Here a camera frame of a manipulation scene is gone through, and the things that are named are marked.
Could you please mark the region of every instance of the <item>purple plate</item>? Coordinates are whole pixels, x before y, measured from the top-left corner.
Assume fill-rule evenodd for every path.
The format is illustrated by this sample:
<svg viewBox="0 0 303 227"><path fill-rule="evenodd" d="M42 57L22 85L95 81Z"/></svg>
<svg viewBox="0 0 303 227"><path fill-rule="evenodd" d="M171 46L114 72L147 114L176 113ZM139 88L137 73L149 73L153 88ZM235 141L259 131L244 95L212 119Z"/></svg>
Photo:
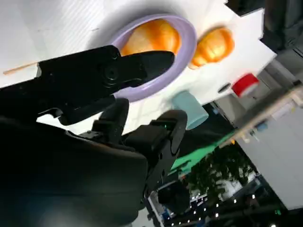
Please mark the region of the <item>purple plate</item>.
<svg viewBox="0 0 303 227"><path fill-rule="evenodd" d="M192 24L186 19L172 14L154 14L137 19L121 29L112 38L109 44L114 45L121 50L127 42L129 36L132 34L132 30L134 28L148 21L160 18L168 21L172 26L174 26L182 38L182 45L177 56L175 57L175 62L168 71L156 79L151 80L139 87L124 88L114 93L115 97L127 98L130 102L134 102L151 96L165 88L175 78L177 78L192 60L197 44L196 31Z"/></svg>

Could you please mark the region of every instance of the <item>blue cup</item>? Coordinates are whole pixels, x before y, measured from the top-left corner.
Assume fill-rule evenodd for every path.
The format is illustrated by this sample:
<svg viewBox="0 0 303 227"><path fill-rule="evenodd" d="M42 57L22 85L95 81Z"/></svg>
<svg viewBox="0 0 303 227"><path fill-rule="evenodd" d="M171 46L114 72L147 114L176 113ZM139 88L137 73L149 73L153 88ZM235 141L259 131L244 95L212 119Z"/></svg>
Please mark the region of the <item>blue cup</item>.
<svg viewBox="0 0 303 227"><path fill-rule="evenodd" d="M208 113L188 91L182 91L176 94L171 102L174 109L183 110L187 113L186 130L194 129L208 118Z"/></svg>

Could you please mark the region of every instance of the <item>green mat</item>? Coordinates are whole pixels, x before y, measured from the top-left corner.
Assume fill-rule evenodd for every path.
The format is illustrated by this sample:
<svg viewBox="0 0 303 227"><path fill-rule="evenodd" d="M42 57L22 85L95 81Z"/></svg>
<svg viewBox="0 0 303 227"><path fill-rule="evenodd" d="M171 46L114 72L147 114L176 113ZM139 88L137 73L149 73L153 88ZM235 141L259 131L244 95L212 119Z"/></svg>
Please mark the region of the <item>green mat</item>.
<svg viewBox="0 0 303 227"><path fill-rule="evenodd" d="M230 136L232 136L234 132L224 136L221 140L217 141L216 143L213 143L212 145L205 147L205 148L200 148L195 150L194 152L185 155L183 157L177 158L175 161L174 165L172 166L171 169L175 169L180 165L183 165L184 163L187 162L186 165L182 166L181 168L178 168L178 170L181 170L181 175L186 175L191 172L191 168L196 165L201 159L203 159L206 155L209 153L212 153L214 149L223 141L227 140Z"/></svg>

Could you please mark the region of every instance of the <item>white tabletop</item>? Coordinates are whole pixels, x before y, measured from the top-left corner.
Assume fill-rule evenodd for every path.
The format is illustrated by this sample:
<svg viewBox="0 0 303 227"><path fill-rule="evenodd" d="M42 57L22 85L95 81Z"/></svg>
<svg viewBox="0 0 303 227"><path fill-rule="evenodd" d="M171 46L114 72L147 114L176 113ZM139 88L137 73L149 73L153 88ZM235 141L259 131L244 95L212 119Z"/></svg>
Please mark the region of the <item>white tabletop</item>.
<svg viewBox="0 0 303 227"><path fill-rule="evenodd" d="M259 41L263 11L239 17L224 0L3 0L0 3L0 71L105 45L118 29L132 20L153 13L183 16L200 37L218 25L228 26L235 40L233 53L220 63L198 70L186 68L165 89L144 100L131 103L125 131L148 124L171 108L177 92L189 90L201 104L231 92L218 94L226 83L234 83L244 73L255 75L275 57ZM0 74L0 87L31 79L35 66L10 76ZM74 133L91 128L93 116L67 127ZM39 121L60 126L44 116Z"/></svg>

